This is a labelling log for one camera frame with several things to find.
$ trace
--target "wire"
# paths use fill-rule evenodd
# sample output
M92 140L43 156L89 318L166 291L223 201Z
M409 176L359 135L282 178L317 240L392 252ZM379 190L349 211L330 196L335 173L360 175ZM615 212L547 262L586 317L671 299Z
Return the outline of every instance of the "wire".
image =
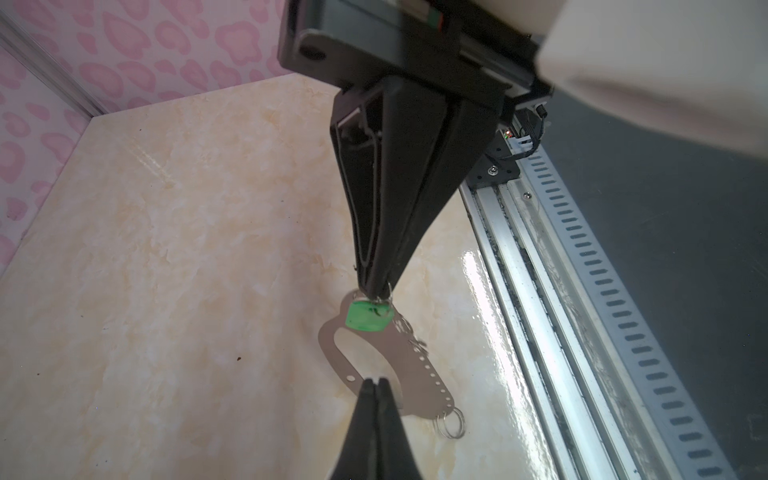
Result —
M538 149L539 144L541 144L541 137L544 136L544 119L547 117L547 114L548 112L547 112L547 109L544 108L544 105L537 106L535 113L531 110L528 110L527 108L515 113L515 116L520 122L520 126L522 127L522 130L531 137L531 148L529 150L526 150L519 154L513 154L513 155L509 155L507 157L502 157L502 158L493 158L489 154L484 154L485 157L488 158L488 160L492 164L494 164L497 168L501 169L502 166L499 163L497 163L499 161L516 161L516 160L520 160L521 158L526 158L533 155L533 153ZM539 129L537 134L534 133L534 127L533 125L531 125L531 122L530 122L530 117L533 115L537 115L540 119L538 122Z

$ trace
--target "metal cutout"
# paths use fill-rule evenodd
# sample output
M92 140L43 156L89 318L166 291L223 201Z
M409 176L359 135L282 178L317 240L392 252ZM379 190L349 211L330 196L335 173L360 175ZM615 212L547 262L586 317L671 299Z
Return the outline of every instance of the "metal cutout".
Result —
M347 388L357 395L363 378L339 350L333 338L338 329L347 329L378 350L395 370L402 388L400 415L416 415L423 419L444 422L447 415L458 409L455 407L453 395L429 362L426 344L413 335L411 324L394 306L394 319L380 332L363 332L348 328L345 325L346 314L349 305L358 295L362 295L358 290L347 293L341 302L339 315L325 322L317 334L320 348L333 371ZM446 436L460 438L463 435L463 415L459 416L459 420L461 435Z

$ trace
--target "metal key ring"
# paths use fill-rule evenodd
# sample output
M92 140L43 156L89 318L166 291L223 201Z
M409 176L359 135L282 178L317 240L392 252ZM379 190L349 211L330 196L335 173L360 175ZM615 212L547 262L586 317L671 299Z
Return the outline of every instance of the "metal key ring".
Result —
M445 424L445 420L448 418L448 415L451 415L454 412L456 413L456 416L458 416L458 432L455 434L449 432L448 426ZM443 412L442 415L438 415L438 418L432 421L435 423L435 428L438 432L440 432L440 435L446 437L447 439L458 440L466 433L466 421L464 419L464 412L462 412L457 407L453 407L451 412Z

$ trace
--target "beige marble surface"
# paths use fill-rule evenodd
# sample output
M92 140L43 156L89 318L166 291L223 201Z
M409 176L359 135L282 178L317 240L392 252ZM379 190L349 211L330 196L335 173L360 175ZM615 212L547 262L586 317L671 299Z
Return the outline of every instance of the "beige marble surface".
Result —
M334 94L294 74L91 122L0 279L0 477L327 476L355 403L316 341L355 286ZM468 423L404 418L424 477L555 478L458 194L395 302Z

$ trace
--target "hole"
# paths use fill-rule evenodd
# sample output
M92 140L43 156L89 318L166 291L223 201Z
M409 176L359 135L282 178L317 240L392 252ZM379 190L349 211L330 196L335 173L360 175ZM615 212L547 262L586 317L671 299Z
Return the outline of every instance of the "hole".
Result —
M677 389L673 386L660 386L659 388L654 389L656 395L666 395L668 393L675 393L676 391Z
M338 329L333 334L333 342L349 363L357 370L360 379L386 378L392 387L395 403L402 405L402 387L397 374L377 349L370 343L347 329Z
M692 450L688 452L688 458L706 458L711 456L712 451L709 449Z
M656 373L649 373L648 375L645 376L645 378L649 380L661 380L661 379L666 379L668 376L669 375L666 374L665 372L656 372Z
M700 440L703 435L699 432L684 433L677 436L682 442L690 442L691 440Z
M720 467L699 468L696 470L696 473L699 474L700 477L711 477L723 473L723 469Z
M326 59L326 53L312 45L301 45L299 47L299 53L311 61L323 61Z
M680 400L675 400L674 402L664 402L661 404L661 408L664 410L679 409L682 406L683 403Z

